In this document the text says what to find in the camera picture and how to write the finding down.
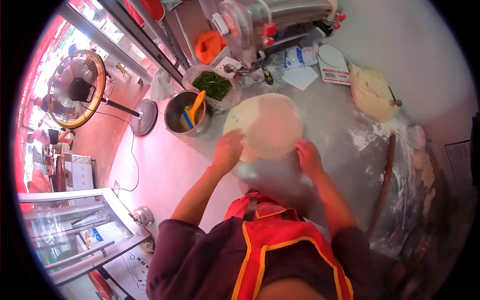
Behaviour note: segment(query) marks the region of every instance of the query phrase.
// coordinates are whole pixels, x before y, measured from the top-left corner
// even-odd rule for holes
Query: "red apron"
[[[315,225],[310,222],[299,222],[293,208],[285,208],[272,199],[254,192],[233,201],[227,209],[224,220],[232,216],[245,220],[246,214],[255,204],[252,199],[256,199],[256,207],[253,208],[255,213],[251,221],[244,221],[242,225],[247,254],[233,289],[232,300],[253,300],[257,297],[265,272],[265,252],[301,240],[311,242],[333,269],[338,299],[353,299],[350,280],[345,276],[332,248]]]

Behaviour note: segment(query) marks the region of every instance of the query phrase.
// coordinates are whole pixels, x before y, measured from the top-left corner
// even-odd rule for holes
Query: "digital kitchen scale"
[[[317,53],[323,82],[351,85],[350,72],[342,52],[330,45],[321,45]]]

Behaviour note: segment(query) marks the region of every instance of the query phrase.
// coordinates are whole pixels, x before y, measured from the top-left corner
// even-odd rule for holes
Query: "power cord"
[[[94,113],[101,114],[101,115],[107,115],[107,116],[111,116],[111,117],[117,118],[117,119],[119,119],[120,121],[123,121],[123,122],[127,123],[127,124],[130,126],[130,128],[132,129],[132,145],[131,145],[131,147],[130,147],[130,153],[132,154],[132,157],[133,157],[133,159],[135,160],[135,164],[137,165],[137,184],[135,184],[135,187],[134,187],[133,189],[131,189],[131,190],[129,190],[129,189],[124,189],[124,188],[112,188],[112,190],[118,190],[118,191],[123,190],[123,191],[127,191],[127,192],[133,192],[133,191],[138,187],[138,183],[140,182],[140,168],[138,167],[138,161],[137,161],[137,159],[135,158],[135,155],[133,154],[133,141],[135,140],[135,134],[133,134],[133,126],[132,126],[129,122],[127,122],[127,121],[125,121],[124,119],[119,118],[119,117],[117,117],[117,116],[110,115],[110,114],[107,114],[107,113],[104,113],[104,112],[99,112],[99,111],[91,110],[91,109],[86,108],[85,106],[83,106],[83,104],[80,104],[80,105],[81,105],[83,108],[85,108],[85,109],[87,109],[87,110],[89,110],[89,111],[93,111]]]

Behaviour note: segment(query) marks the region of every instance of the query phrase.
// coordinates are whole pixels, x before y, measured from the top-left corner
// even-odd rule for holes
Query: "hand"
[[[298,140],[294,146],[299,154],[300,167],[315,183],[318,177],[325,173],[317,147],[307,140]]]
[[[212,167],[219,172],[221,176],[232,171],[240,160],[240,155],[243,150],[241,141],[244,137],[245,135],[239,129],[232,130],[222,136],[216,143]]]

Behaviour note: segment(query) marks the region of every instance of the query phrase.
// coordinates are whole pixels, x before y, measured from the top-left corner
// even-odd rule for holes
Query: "dough ball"
[[[435,181],[435,175],[434,173],[427,174],[425,177],[425,180],[423,181],[423,186],[426,187],[427,189],[432,187],[433,182]]]
[[[295,149],[303,122],[290,98],[264,94],[243,100],[228,112],[223,134],[237,128],[245,133],[242,161],[281,160]]]
[[[423,218],[428,219],[428,212],[430,211],[430,206],[432,204],[432,200],[435,197],[435,189],[432,189],[430,193],[425,196],[425,200],[423,201]]]
[[[413,167],[417,170],[421,170],[423,167],[423,162],[425,161],[425,156],[428,156],[425,152],[417,151],[413,154]]]
[[[435,181],[435,174],[433,173],[433,166],[430,162],[430,156],[425,155],[423,161],[421,179],[423,180],[423,186],[429,189]]]
[[[348,65],[352,85],[353,102],[364,113],[384,123],[398,113],[398,106],[391,106],[393,95],[381,72],[362,70],[355,64]]]
[[[407,128],[407,142],[418,151],[425,151],[426,139],[425,132],[419,125]]]

